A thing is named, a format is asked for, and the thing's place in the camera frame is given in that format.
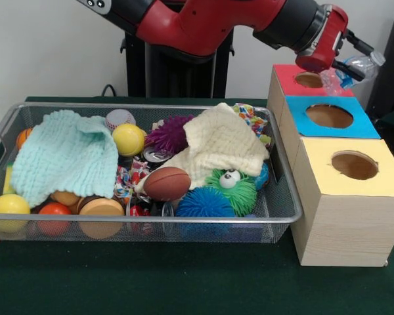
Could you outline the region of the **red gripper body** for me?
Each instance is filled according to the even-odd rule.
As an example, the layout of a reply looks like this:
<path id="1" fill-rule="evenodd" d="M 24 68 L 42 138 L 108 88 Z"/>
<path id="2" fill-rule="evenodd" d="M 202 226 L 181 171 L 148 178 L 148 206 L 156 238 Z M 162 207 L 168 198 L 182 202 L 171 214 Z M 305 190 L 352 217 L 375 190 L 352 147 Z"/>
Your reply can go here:
<path id="1" fill-rule="evenodd" d="M 338 6 L 325 4 L 320 6 L 319 13 L 323 15 L 319 31 L 309 41 L 307 48 L 298 52 L 295 63 L 308 72 L 322 72 L 329 69 L 338 50 L 347 25 L 348 16 Z"/>

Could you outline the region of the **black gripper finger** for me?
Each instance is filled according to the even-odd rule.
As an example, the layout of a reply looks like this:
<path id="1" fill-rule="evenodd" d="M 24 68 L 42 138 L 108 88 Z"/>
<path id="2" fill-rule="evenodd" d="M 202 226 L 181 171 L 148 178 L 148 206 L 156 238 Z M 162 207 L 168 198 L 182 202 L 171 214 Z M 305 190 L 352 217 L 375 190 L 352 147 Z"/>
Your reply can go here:
<path id="1" fill-rule="evenodd" d="M 360 61 L 360 58 L 348 58 L 346 61 L 334 60 L 334 69 L 341 82 L 362 81 L 365 78 L 365 73 L 359 66 Z"/>
<path id="2" fill-rule="evenodd" d="M 353 48 L 363 55 L 370 55 L 374 52 L 374 48 L 370 46 L 368 43 L 364 42 L 363 40 L 359 39 L 353 31 L 346 29 L 344 38 L 352 44 Z"/>

